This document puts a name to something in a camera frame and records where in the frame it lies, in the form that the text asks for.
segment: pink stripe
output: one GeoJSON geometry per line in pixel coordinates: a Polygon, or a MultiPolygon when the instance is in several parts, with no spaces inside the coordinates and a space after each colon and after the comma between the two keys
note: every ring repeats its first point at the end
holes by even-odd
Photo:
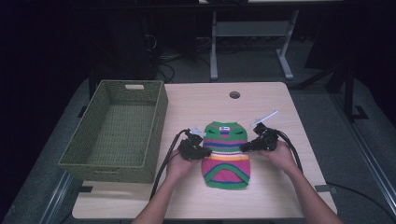
{"type": "Polygon", "coordinates": [[[220,170],[215,176],[213,176],[212,180],[221,181],[221,182],[240,182],[242,179],[236,175],[234,172],[230,170],[220,170]]]}
{"type": "Polygon", "coordinates": [[[218,139],[205,139],[204,140],[206,143],[219,143],[219,144],[244,144],[247,142],[247,140],[233,140],[233,141],[224,141],[224,140],[218,140],[218,139]]]}

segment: wooden tabletop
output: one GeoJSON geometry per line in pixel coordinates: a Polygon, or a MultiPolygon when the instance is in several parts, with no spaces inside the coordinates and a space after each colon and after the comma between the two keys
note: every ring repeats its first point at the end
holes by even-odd
{"type": "MultiPolygon", "coordinates": [[[[204,130],[212,121],[238,122],[247,130],[248,141],[257,137],[250,123],[278,112],[266,120],[267,127],[285,133],[296,147],[304,174],[313,186],[325,185],[285,84],[280,82],[166,84],[169,104],[163,128],[158,167],[175,135],[197,126],[204,130]],[[230,92],[238,91],[233,99],[230,92]]],[[[174,191],[165,218],[228,219],[303,217],[289,178],[267,159],[250,154],[251,174],[245,189],[214,189],[205,184],[201,163],[193,167],[174,191]]],[[[84,181],[92,191],[78,195],[75,218],[134,218],[149,201],[152,184],[84,181]]],[[[329,192],[320,197],[336,212],[329,192]]]]}

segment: dark background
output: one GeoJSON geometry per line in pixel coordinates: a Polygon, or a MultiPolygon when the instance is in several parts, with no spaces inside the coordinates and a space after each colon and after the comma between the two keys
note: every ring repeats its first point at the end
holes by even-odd
{"type": "MultiPolygon", "coordinates": [[[[348,58],[355,77],[369,87],[393,124],[395,10],[393,1],[309,8],[300,12],[293,35],[301,41],[315,40],[307,67],[325,69],[348,58]]],[[[262,16],[256,13],[245,19],[262,16]]],[[[229,20],[246,16],[219,15],[229,20]]],[[[161,48],[148,53],[150,43],[144,34],[154,34],[161,46],[193,56],[196,36],[210,36],[211,22],[210,12],[179,11],[171,17],[158,12],[147,17],[146,13],[87,12],[76,9],[73,2],[53,0],[2,1],[0,17],[0,217],[83,80],[89,77],[94,89],[102,78],[153,79],[161,48]]]]}

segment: striped knit hat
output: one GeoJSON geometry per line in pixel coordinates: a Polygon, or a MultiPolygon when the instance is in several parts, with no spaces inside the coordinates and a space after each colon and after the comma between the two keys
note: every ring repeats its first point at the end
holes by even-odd
{"type": "Polygon", "coordinates": [[[212,149],[202,160],[202,173],[209,187],[241,189],[248,185],[250,163],[239,146],[246,143],[246,130],[236,122],[212,122],[205,128],[204,147],[212,149]]]}

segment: green wicker basket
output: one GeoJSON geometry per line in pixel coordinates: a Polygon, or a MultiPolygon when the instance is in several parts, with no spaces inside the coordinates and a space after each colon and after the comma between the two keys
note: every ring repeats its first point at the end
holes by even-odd
{"type": "Polygon", "coordinates": [[[152,183],[167,106],[161,81],[103,80],[59,165],[82,180],[152,183]]]}

